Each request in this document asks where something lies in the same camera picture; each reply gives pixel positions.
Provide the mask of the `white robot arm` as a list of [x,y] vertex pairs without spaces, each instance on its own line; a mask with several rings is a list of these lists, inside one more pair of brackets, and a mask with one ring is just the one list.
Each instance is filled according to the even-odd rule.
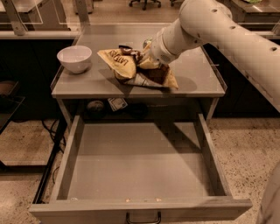
[[280,111],[280,45],[239,26],[216,0],[185,0],[178,18],[152,38],[143,57],[167,65],[204,44],[219,50]]

